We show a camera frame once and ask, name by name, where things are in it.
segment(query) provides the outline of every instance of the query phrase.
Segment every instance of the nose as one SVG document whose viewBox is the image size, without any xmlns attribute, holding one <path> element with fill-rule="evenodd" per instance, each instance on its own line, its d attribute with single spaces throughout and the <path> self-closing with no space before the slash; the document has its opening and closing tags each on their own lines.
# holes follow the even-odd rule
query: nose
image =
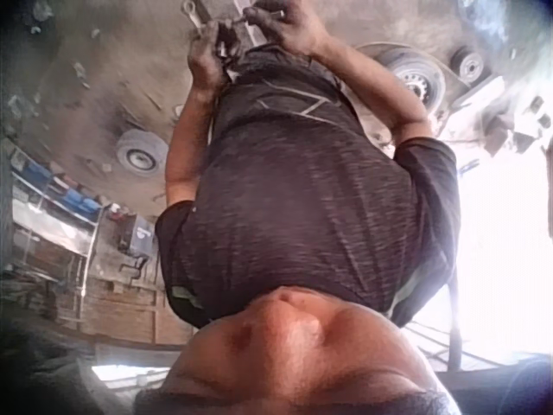
<svg viewBox="0 0 553 415">
<path fill-rule="evenodd" d="M 251 378 L 265 392 L 286 394 L 316 359 L 322 326 L 316 316 L 299 310 L 287 294 L 254 304 L 245 323 L 250 341 L 243 356 Z"/>
</svg>

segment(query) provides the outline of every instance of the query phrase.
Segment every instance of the wrench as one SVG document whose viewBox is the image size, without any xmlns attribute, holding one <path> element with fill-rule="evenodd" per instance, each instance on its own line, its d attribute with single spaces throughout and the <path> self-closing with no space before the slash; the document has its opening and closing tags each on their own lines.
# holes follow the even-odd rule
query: wrench
<svg viewBox="0 0 553 415">
<path fill-rule="evenodd" d="M 201 30 L 204 27 L 203 22 L 200 19 L 200 16 L 198 16 L 198 13 L 196 11 L 196 3 L 193 0 L 185 0 L 182 4 L 182 12 L 188 16 L 192 24 L 198 29 Z M 271 13 L 272 17 L 274 17 L 277 20 L 284 19 L 284 12 L 283 11 L 274 11 Z M 241 16 L 237 19 L 232 20 L 232 24 L 240 24 L 240 23 L 247 23 L 244 16 Z"/>
<path fill-rule="evenodd" d="M 192 24 L 200 31 L 203 23 L 196 12 L 196 3 L 193 0 L 185 0 L 182 4 L 182 12 L 188 16 Z"/>
</svg>

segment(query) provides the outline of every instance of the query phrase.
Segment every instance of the tire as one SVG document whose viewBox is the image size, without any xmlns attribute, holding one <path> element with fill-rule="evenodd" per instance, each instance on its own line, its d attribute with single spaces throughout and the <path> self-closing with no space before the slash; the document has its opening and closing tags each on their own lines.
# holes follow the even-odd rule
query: tire
<svg viewBox="0 0 553 415">
<path fill-rule="evenodd" d="M 429 114 L 440 107 L 446 94 L 446 80 L 442 70 L 433 61 L 409 48 L 384 52 L 377 61 L 419 97 Z"/>
<path fill-rule="evenodd" d="M 3 146 L 0 146 L 0 271 L 11 261 L 13 245 L 11 165 Z"/>
<path fill-rule="evenodd" d="M 119 138 L 118 161 L 141 177 L 156 176 L 165 169 L 169 146 L 153 132 L 129 130 Z"/>
<path fill-rule="evenodd" d="M 473 84 L 484 73 L 486 63 L 482 56 L 463 47 L 455 52 L 450 67 L 463 82 Z"/>
</svg>

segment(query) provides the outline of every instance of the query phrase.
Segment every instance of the concrete floor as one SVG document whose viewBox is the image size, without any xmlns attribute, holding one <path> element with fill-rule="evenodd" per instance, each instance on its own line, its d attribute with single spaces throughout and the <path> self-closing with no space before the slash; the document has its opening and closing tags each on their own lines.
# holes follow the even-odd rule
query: concrete floor
<svg viewBox="0 0 553 415">
<path fill-rule="evenodd" d="M 170 141 L 175 107 L 191 83 L 187 53 L 193 27 L 180 12 L 181 0 L 49 0 L 55 16 L 42 23 L 31 17 L 34 3 L 21 2 L 3 27 L 3 133 L 38 160 L 56 162 L 93 193 L 153 219 L 164 208 L 162 175 L 143 179 L 127 172 L 115 144 L 138 125 Z M 470 45 L 505 76 L 509 99 L 529 104 L 551 71 L 546 15 L 528 2 L 510 1 L 507 39 L 498 45 L 464 20 L 457 4 L 319 0 L 317 7 L 330 32 L 356 47 L 406 43 L 447 64 L 460 46 Z M 199 6 L 204 16 L 237 15 L 232 0 L 203 0 Z M 31 34 L 34 25 L 41 33 Z M 92 38 L 95 29 L 99 35 Z M 383 48 L 362 50 L 375 55 Z M 76 62 L 86 70 L 90 89 L 76 76 Z M 446 103 L 463 93 L 448 76 Z M 6 106 L 14 95 L 20 119 Z M 368 131 L 382 130 L 368 111 L 360 115 Z"/>
</svg>

